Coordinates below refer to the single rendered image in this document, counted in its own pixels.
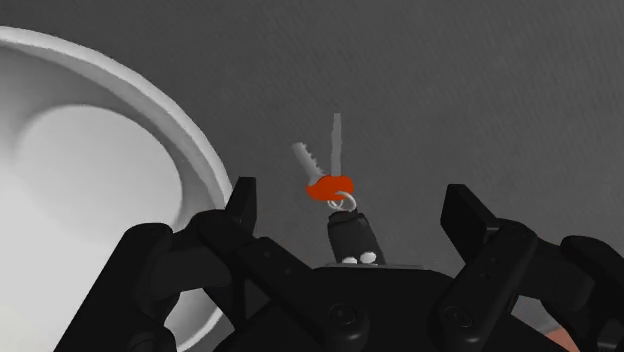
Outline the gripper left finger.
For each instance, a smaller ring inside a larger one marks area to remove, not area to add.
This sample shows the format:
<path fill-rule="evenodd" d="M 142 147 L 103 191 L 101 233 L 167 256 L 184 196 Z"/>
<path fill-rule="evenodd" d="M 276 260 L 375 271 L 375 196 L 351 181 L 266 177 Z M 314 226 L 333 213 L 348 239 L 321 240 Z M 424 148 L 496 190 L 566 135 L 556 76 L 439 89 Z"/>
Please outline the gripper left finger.
<path fill-rule="evenodd" d="M 256 239 L 256 181 L 238 179 L 223 210 L 200 212 L 179 232 L 160 223 L 127 230 L 54 352 L 177 352 L 164 322 L 181 293 L 200 288 L 248 330 L 222 352 L 362 352 L 366 311 L 324 289 L 310 267 Z"/>

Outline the key bunch with black fob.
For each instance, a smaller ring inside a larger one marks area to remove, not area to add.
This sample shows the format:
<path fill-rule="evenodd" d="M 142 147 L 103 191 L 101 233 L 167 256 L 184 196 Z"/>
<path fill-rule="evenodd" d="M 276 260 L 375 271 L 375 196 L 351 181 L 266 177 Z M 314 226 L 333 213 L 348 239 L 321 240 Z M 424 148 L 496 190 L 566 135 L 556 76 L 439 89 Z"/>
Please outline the key bunch with black fob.
<path fill-rule="evenodd" d="M 386 260 L 366 216 L 357 209 L 352 179 L 342 173 L 342 116 L 333 114 L 330 172 L 325 173 L 303 142 L 291 149 L 308 177 L 307 196 L 325 203 L 332 213 L 327 236 L 335 262 L 346 265 L 385 265 Z"/>

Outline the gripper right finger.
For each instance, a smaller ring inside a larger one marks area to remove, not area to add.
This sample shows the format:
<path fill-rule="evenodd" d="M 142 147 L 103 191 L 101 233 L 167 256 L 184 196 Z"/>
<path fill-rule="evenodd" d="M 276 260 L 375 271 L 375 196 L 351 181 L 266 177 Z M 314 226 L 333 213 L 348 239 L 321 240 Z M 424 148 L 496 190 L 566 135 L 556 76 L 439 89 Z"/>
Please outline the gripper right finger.
<path fill-rule="evenodd" d="M 579 235 L 551 244 L 496 217 L 463 184 L 448 185 L 440 224 L 465 265 L 429 318 L 439 352 L 556 352 L 544 336 L 511 327 L 521 296 L 540 301 L 580 352 L 624 352 L 624 256 L 610 245 Z"/>

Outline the white bowl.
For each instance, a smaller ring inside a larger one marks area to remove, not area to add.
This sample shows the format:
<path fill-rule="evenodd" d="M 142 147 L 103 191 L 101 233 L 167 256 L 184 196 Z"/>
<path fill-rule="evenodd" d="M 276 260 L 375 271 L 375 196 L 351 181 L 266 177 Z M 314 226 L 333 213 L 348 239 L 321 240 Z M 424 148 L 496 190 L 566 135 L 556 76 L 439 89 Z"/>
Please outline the white bowl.
<path fill-rule="evenodd" d="M 128 228 L 181 229 L 231 191 L 205 134 L 139 73 L 0 25 L 0 352 L 53 352 Z"/>

